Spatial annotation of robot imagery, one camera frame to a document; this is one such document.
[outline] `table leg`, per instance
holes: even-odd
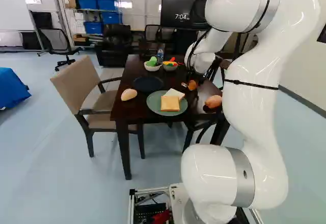
[[[215,126],[215,130],[212,139],[210,141],[210,144],[220,146],[223,142],[226,133],[229,130],[229,127],[230,127],[230,123],[225,118],[223,118],[223,120],[219,120]]]
[[[124,121],[116,121],[116,127],[124,175],[126,180],[131,180],[128,125]]]

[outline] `bread slice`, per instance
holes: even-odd
[[[180,111],[178,96],[161,96],[161,111]]]
[[[178,96],[179,97],[179,100],[183,99],[184,98],[184,93],[182,92],[179,92],[173,88],[171,88],[170,90],[168,90],[164,96]]]

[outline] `plate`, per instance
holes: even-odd
[[[142,76],[133,81],[133,87],[143,93],[152,93],[162,89],[163,81],[155,76]]]
[[[185,112],[188,108],[188,102],[185,98],[180,101],[180,111],[161,111],[161,96],[167,91],[156,91],[147,97],[146,103],[149,109],[161,116],[177,116]]]

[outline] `white bowl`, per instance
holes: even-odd
[[[145,66],[145,69],[148,70],[148,71],[158,71],[158,70],[161,68],[161,66],[162,66],[162,65],[154,66],[154,67],[152,67],[152,66],[148,66],[148,65],[146,65],[147,62],[148,62],[148,61],[146,61],[146,62],[144,63],[144,66]]]

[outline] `blue storage bin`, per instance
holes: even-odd
[[[103,34],[103,25],[101,22],[84,22],[87,34]]]
[[[117,0],[97,0],[98,9],[102,10],[118,10],[118,1]]]
[[[102,13],[102,19],[104,24],[119,24],[119,14],[113,12],[104,12]]]
[[[81,9],[97,9],[96,0],[78,0]]]

